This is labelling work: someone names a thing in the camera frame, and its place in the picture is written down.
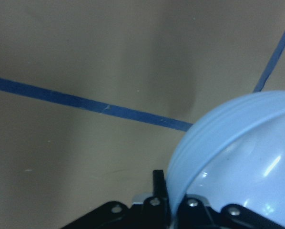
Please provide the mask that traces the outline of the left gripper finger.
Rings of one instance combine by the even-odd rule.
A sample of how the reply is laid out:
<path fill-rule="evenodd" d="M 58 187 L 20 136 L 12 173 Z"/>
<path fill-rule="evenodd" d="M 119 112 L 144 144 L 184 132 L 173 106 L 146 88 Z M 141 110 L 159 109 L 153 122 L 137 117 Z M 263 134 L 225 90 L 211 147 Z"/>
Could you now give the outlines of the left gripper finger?
<path fill-rule="evenodd" d="M 168 191 L 163 170 L 153 171 L 153 197 L 168 202 Z"/>

